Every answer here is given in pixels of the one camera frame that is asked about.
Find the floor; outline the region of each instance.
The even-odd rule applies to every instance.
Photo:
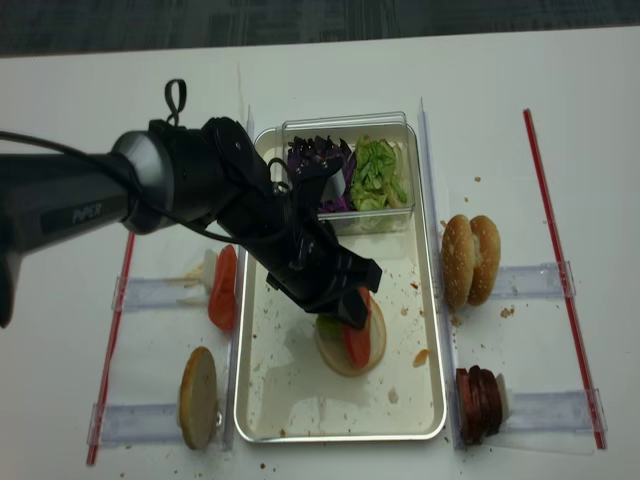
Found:
[[[639,23],[639,0],[0,0],[0,56]]]

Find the white table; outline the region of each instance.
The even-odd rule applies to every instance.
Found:
[[[639,48],[640,28],[622,28],[0,61],[0,129],[93,152],[165,118],[162,91],[174,77],[188,83],[181,121],[191,127],[210,116],[244,120],[249,103],[256,132],[284,119],[390,110],[415,121],[423,97],[435,158],[500,155],[509,139],[495,132],[531,108],[609,427],[609,450],[586,457],[455,453],[444,434],[426,444],[326,447],[237,439],[219,456],[184,446],[103,449],[87,469],[89,409],[126,240],[116,225],[23,263],[14,320],[0,332],[2,478],[634,477]]]

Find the red cabbage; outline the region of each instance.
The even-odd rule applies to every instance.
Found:
[[[340,145],[336,145],[331,140],[331,137],[327,137],[326,140],[320,136],[307,140],[295,137],[293,142],[289,142],[289,147],[287,165],[292,175],[295,175],[299,168],[304,168],[306,165],[320,163],[323,160],[332,158],[342,159],[342,174],[345,182],[344,193],[334,200],[322,202],[318,212],[349,212],[353,210],[349,201],[349,192],[351,191],[351,179],[356,170],[356,155],[351,151],[347,142],[340,139]]]

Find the tomato slice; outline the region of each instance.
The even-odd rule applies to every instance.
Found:
[[[356,368],[364,368],[369,363],[371,355],[371,296],[365,287],[359,287],[358,292],[367,306],[367,323],[362,330],[356,330],[348,325],[344,326],[344,343],[347,346],[349,359]]]
[[[238,257],[232,245],[227,245],[218,255],[213,290],[209,297],[209,320],[223,332],[233,330],[236,310],[236,267]]]

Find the silver baking tray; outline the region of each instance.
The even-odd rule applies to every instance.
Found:
[[[366,117],[358,118],[357,126],[340,123],[339,133],[351,145],[353,133],[366,130]],[[250,442],[428,440],[444,426],[444,376],[417,140],[408,125],[396,138],[398,131],[393,126],[385,138],[404,143],[406,158],[414,163],[410,181],[417,194],[411,221],[402,231],[339,237],[345,247],[374,258],[383,269],[373,295],[387,327],[379,365],[356,378],[331,370],[316,350],[315,316],[270,288],[266,270],[250,255],[240,259],[234,418]],[[319,126],[313,134],[326,136],[326,130]],[[261,133],[255,145],[265,159],[281,154],[279,129]],[[425,348],[426,364],[414,367]]]

